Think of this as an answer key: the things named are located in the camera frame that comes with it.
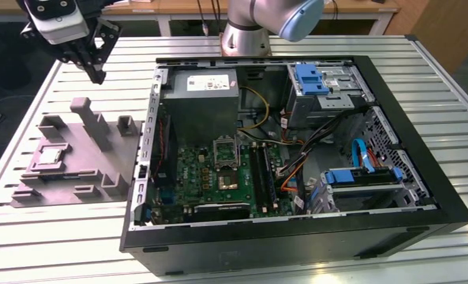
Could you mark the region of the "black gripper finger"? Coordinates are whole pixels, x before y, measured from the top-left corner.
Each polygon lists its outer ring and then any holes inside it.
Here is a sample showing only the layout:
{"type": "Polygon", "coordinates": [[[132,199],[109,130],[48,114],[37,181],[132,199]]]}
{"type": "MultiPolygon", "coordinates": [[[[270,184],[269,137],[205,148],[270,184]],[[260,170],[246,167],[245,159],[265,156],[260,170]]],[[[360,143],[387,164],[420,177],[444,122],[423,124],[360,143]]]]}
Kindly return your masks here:
{"type": "Polygon", "coordinates": [[[92,48],[89,51],[92,59],[88,61],[89,66],[92,67],[92,72],[88,76],[92,83],[96,83],[98,85],[102,84],[105,79],[102,66],[108,60],[114,44],[121,35],[121,31],[122,27],[117,22],[108,21],[105,19],[97,19],[97,26],[93,36],[100,36],[102,44],[100,47],[97,47],[94,43],[94,37],[92,37],[92,48]]]}
{"type": "Polygon", "coordinates": [[[98,61],[93,33],[65,43],[50,44],[29,22],[20,36],[60,62],[72,62],[80,70],[85,71],[90,82],[100,84],[100,66],[96,64],[98,61]]]}

